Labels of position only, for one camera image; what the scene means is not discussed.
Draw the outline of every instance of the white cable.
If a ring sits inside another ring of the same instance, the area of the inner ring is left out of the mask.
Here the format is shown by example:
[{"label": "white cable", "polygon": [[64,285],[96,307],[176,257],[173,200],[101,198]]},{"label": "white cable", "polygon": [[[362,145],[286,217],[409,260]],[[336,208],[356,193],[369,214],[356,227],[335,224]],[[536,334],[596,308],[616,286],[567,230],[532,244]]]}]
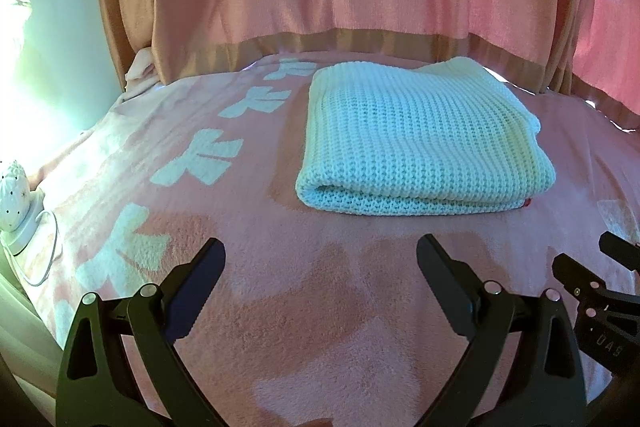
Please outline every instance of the white cable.
[{"label": "white cable", "polygon": [[31,281],[26,275],[25,273],[22,271],[22,268],[20,267],[20,265],[14,261],[14,266],[18,269],[18,271],[20,272],[20,275],[22,275],[22,278],[24,279],[24,281],[29,285],[29,286],[33,286],[38,287],[40,286],[42,283],[45,282],[47,276],[49,275],[49,270],[51,270],[51,265],[53,264],[53,257],[56,254],[56,245],[58,243],[58,219],[56,218],[56,214],[54,214],[53,212],[51,212],[50,210],[43,210],[41,213],[39,213],[36,216],[36,221],[39,221],[42,219],[42,215],[43,214],[49,214],[51,217],[53,217],[53,222],[56,224],[56,234],[53,236],[53,248],[51,249],[51,257],[49,258],[49,264],[47,264],[47,269],[44,270],[44,275],[42,276],[42,279],[40,279],[38,282],[34,283],[33,281]]}]

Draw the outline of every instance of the bright window light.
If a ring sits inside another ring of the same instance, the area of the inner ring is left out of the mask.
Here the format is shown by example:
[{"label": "bright window light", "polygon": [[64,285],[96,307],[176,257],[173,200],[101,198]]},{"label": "bright window light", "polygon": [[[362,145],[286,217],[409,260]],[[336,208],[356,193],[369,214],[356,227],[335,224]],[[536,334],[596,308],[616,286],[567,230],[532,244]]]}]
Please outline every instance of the bright window light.
[{"label": "bright window light", "polygon": [[25,43],[29,0],[0,0],[0,157],[18,160],[27,170],[41,165],[70,122],[18,81],[16,66]]},{"label": "bright window light", "polygon": [[257,60],[253,63],[253,64],[249,64],[246,68],[242,69],[243,71],[246,71],[250,68],[253,68],[254,64],[257,62]]},{"label": "bright window light", "polygon": [[506,78],[504,78],[501,74],[498,74],[495,71],[490,70],[489,68],[485,68],[485,70],[489,71],[489,73],[491,73],[495,78],[497,78],[501,82],[505,84],[509,84],[509,81]]},{"label": "bright window light", "polygon": [[611,123],[613,125],[615,125],[618,129],[620,129],[620,131],[622,132],[635,132],[635,129],[622,129],[622,127],[620,127],[617,123],[615,123],[614,121],[611,121]]}]

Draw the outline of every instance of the lamp base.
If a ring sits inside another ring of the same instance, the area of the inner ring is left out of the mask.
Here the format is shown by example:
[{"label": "lamp base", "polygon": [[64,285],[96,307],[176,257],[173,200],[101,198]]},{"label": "lamp base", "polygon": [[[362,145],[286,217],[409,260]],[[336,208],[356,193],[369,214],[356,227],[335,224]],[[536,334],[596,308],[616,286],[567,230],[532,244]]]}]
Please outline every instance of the lamp base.
[{"label": "lamp base", "polygon": [[31,203],[27,215],[20,223],[20,226],[13,232],[0,232],[0,239],[4,247],[14,257],[24,250],[33,234],[36,233],[38,224],[36,217],[44,210],[44,192],[39,188],[31,191]]}]

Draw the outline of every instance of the white ceramic lamp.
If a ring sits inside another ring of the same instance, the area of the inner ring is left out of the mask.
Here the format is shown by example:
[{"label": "white ceramic lamp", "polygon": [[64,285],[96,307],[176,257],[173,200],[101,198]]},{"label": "white ceramic lamp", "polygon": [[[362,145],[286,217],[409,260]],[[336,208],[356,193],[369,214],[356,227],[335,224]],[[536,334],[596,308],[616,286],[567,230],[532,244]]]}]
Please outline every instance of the white ceramic lamp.
[{"label": "white ceramic lamp", "polygon": [[27,246],[38,227],[44,193],[29,190],[29,181],[18,162],[0,162],[0,239],[12,255]]}]

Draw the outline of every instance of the bed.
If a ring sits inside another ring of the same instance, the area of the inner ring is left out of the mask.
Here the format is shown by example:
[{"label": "bed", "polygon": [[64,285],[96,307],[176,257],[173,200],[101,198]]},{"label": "bed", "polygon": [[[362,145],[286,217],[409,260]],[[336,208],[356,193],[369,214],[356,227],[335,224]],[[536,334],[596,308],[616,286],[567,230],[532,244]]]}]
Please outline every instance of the bed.
[{"label": "bed", "polygon": [[[433,233],[482,279],[523,295],[560,288],[550,266],[561,252],[612,289],[636,292],[634,277],[599,253],[598,238],[610,230],[640,241],[640,143],[577,97],[510,85],[540,119],[538,142],[557,172],[551,190],[526,207],[370,217],[301,203],[294,182],[312,75],[347,60],[423,65],[308,52],[169,86],[151,75],[66,150],[40,183],[62,249],[46,285],[28,289],[60,345],[85,292],[132,295],[217,237],[225,271],[176,348],[230,425],[412,425],[466,345],[418,270],[423,234]],[[25,271],[45,268],[50,242],[40,227],[20,255]],[[571,296],[562,297],[575,318]],[[482,407],[497,399],[515,346],[511,339]],[[161,410],[128,351],[145,399]],[[583,363],[594,397],[609,375],[587,357]]]},{"label": "bed", "polygon": [[[640,31],[640,0],[100,3],[126,91],[31,178],[60,240],[46,282],[26,291],[60,346],[85,293],[130,296],[217,237],[225,270],[175,347],[229,425],[414,425],[466,347],[418,269],[425,233],[514,293],[555,287],[572,319],[576,302],[551,272],[559,253],[638,292],[598,238],[640,242],[640,98],[627,82],[640,55],[619,45]],[[604,31],[613,24],[615,36]],[[298,199],[316,71],[458,55],[508,79],[540,120],[549,191],[466,216],[352,216]],[[46,268],[52,240],[38,229],[18,257],[26,273]],[[497,400],[511,336],[478,412]],[[147,404],[163,412],[126,347]],[[582,362],[592,399],[610,375]]]}]

